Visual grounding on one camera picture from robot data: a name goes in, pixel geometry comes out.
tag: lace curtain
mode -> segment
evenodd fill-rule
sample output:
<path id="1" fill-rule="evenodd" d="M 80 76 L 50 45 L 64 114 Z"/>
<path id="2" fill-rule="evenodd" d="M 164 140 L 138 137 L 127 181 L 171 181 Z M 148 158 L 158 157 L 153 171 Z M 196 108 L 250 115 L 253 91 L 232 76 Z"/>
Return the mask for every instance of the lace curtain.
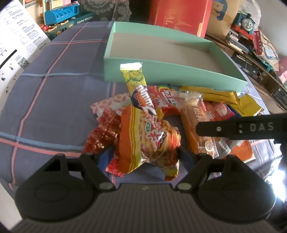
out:
<path id="1" fill-rule="evenodd" d="M 129 21 L 129 0 L 78 0 L 80 10 L 92 11 L 99 21 Z"/>

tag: open box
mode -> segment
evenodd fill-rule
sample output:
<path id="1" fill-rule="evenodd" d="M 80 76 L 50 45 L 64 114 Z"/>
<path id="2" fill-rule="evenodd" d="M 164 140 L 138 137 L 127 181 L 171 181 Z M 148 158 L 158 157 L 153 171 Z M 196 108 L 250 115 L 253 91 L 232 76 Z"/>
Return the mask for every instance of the open box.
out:
<path id="1" fill-rule="evenodd" d="M 241 91 L 247 81 L 212 41 L 159 26 L 115 22 L 105 55 L 105 80 L 123 82 L 121 63 L 142 62 L 148 85 L 193 85 Z"/>

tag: red box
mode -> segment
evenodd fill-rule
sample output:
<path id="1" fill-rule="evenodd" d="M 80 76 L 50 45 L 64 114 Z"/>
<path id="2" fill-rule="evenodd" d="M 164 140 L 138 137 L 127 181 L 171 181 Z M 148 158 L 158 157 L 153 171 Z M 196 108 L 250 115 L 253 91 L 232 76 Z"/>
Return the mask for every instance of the red box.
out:
<path id="1" fill-rule="evenodd" d="M 152 0 L 149 24 L 204 38 L 212 0 Z"/>

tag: tablecloth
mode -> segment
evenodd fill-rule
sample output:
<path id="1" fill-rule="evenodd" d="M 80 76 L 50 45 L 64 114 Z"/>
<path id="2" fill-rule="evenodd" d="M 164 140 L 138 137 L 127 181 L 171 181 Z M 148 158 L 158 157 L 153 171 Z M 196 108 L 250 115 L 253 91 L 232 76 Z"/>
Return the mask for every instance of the tablecloth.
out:
<path id="1" fill-rule="evenodd" d="M 103 55 L 112 24 L 88 22 L 69 28 L 15 83 L 0 116 L 0 179 L 12 197 L 55 154 L 72 158 L 81 154 L 89 132 L 98 125 L 92 103 L 127 92 L 125 83 L 104 82 Z M 268 113 L 250 82 L 243 91 Z M 172 124 L 178 126 L 185 143 L 179 116 Z M 270 140 L 254 142 L 253 150 L 256 162 L 250 163 L 252 169 L 276 156 Z M 171 183 L 175 185 L 186 173 L 180 165 L 179 176 Z M 121 182 L 162 183 L 164 174 L 144 164 L 124 178 L 109 178 L 116 186 Z"/>

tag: green box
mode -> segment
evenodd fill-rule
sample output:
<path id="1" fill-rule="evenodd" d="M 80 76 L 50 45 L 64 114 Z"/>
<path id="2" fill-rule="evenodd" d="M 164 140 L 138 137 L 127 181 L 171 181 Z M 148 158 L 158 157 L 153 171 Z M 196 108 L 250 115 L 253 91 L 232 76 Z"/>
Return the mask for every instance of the green box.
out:
<path id="1" fill-rule="evenodd" d="M 241 91 L 244 74 L 212 41 L 159 26 L 115 22 L 105 55 L 105 80 L 123 82 L 121 63 L 142 62 L 148 85 L 192 85 Z"/>

